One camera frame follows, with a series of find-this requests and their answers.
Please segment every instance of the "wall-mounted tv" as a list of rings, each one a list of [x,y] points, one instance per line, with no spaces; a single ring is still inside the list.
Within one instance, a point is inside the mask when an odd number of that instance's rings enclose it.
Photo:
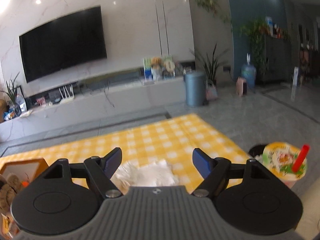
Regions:
[[[101,7],[63,16],[20,36],[27,82],[56,71],[106,58]]]

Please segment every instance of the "gray floor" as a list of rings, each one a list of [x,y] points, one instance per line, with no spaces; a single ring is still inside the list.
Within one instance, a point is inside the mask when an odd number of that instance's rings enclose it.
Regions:
[[[208,106],[190,108],[176,104],[138,113],[101,119],[65,129],[54,130],[0,144],[0,152],[8,156],[117,130],[148,124],[187,113],[197,113],[206,122],[248,151],[259,143],[286,141],[297,147],[308,143],[308,172],[293,190],[301,196],[320,177],[320,101],[319,89],[298,88],[295,101],[291,89],[280,86],[259,89],[256,94],[239,98],[234,87],[218,90],[219,99]]]

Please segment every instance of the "yellow checkered tablecloth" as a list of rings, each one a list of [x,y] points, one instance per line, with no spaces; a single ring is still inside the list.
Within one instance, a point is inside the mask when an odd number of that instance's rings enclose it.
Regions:
[[[166,159],[172,165],[172,172],[179,177],[180,184],[185,185],[188,192],[192,192],[203,180],[192,164],[194,148],[202,149],[212,158],[227,158],[232,163],[245,163],[249,158],[229,138],[196,114],[189,114],[103,136],[6,156],[0,158],[0,167],[6,162],[40,157],[48,165],[59,158],[67,158],[69,163],[80,163],[94,155],[103,157],[115,147],[122,149],[122,163],[130,161],[136,166],[143,166]],[[74,182],[85,186],[82,179],[74,179]],[[229,186],[240,182],[240,179],[230,180]]]

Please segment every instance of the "crumpled white paper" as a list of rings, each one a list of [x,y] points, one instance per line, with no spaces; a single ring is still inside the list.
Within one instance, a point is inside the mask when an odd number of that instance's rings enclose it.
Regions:
[[[140,168],[126,162],[120,165],[113,174],[111,181],[123,193],[127,193],[130,186],[161,187],[178,185],[178,177],[172,174],[171,166],[166,160],[153,162]]]

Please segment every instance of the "electrical socket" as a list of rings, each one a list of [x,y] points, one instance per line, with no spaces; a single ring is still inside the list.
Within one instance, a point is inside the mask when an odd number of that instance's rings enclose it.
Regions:
[[[230,71],[231,71],[230,65],[223,66],[223,72],[230,72]]]

